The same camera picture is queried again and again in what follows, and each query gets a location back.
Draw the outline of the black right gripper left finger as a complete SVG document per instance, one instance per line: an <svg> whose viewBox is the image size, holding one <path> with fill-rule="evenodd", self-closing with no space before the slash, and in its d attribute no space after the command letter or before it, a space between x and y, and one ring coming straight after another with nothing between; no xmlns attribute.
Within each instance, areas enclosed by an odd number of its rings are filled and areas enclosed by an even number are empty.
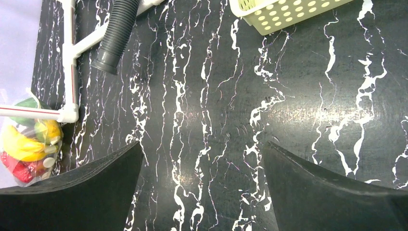
<svg viewBox="0 0 408 231"><path fill-rule="evenodd" d="M135 141L29 187L0 191L3 231L122 231L143 151Z"/></svg>

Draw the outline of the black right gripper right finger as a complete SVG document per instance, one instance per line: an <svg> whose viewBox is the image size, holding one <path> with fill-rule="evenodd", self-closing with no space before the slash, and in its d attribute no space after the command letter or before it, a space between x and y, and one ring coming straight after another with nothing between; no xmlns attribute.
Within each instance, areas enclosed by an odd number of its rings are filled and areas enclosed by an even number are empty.
<svg viewBox="0 0 408 231"><path fill-rule="evenodd" d="M268 142L266 180L281 231L405 231L408 193L332 172Z"/></svg>

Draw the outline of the clear zip top bag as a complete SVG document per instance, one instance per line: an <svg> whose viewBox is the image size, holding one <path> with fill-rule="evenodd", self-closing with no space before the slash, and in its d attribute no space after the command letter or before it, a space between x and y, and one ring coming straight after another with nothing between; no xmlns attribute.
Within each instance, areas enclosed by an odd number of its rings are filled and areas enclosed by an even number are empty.
<svg viewBox="0 0 408 231"><path fill-rule="evenodd" d="M0 161L20 187L50 177L63 143L56 120L5 116L0 126Z"/></svg>

